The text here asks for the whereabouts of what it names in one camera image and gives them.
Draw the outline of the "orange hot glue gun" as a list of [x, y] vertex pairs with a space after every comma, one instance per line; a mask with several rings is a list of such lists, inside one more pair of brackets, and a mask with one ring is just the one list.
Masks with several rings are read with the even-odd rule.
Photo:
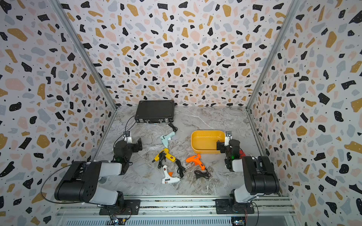
[[199, 166], [200, 170], [195, 170], [194, 174], [196, 179], [204, 178], [210, 179], [211, 174], [208, 172], [207, 168], [201, 161], [201, 155], [198, 153], [197, 155], [191, 156], [185, 160], [186, 163], [194, 163], [195, 166]]

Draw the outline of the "yellow hot glue gun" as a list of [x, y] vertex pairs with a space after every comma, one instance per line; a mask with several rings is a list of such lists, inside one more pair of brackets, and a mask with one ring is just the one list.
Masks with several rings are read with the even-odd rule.
[[186, 171], [186, 169], [182, 166], [182, 162], [179, 159], [169, 153], [169, 150], [167, 148], [163, 149], [159, 154], [157, 154], [152, 163], [158, 162], [157, 167], [160, 169], [163, 167], [163, 161], [165, 161], [166, 159], [177, 165], [177, 173], [182, 179], [184, 177], [184, 172]]

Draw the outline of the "white hot glue gun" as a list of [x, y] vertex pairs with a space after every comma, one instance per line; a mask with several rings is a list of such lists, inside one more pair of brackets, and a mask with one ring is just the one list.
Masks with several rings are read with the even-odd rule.
[[168, 172], [166, 165], [163, 166], [163, 173], [165, 177], [162, 179], [162, 184], [174, 184], [183, 180], [182, 178], [179, 177], [173, 177], [173, 173]]

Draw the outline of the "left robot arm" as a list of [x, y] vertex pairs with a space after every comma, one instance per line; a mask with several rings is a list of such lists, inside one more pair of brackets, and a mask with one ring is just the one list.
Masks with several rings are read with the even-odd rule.
[[125, 208], [123, 193], [103, 188], [99, 181], [103, 177], [124, 175], [131, 164], [132, 154], [142, 149], [141, 138], [136, 143], [120, 140], [114, 145], [114, 159], [111, 161], [75, 161], [66, 166], [68, 170], [54, 192], [55, 202], [47, 199], [43, 192], [40, 195], [56, 204], [90, 203], [122, 210]]

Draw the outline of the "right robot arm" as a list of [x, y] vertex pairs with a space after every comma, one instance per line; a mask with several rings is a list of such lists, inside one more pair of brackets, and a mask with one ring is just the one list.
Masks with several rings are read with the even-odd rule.
[[240, 142], [235, 139], [217, 141], [216, 149], [225, 153], [226, 168], [231, 172], [242, 173], [244, 178], [244, 184], [232, 190], [229, 195], [230, 207], [237, 207], [250, 203], [255, 198], [279, 192], [279, 180], [268, 157], [245, 155], [240, 148]]

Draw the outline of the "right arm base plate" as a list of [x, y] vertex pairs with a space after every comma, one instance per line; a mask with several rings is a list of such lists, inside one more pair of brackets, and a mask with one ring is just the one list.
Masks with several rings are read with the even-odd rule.
[[253, 204], [237, 203], [230, 199], [215, 199], [217, 214], [254, 214], [255, 210]]

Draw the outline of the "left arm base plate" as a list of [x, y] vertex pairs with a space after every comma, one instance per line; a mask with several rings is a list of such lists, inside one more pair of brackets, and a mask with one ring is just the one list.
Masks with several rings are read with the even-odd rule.
[[140, 199], [126, 199], [115, 205], [102, 205], [99, 215], [138, 215], [140, 203]]

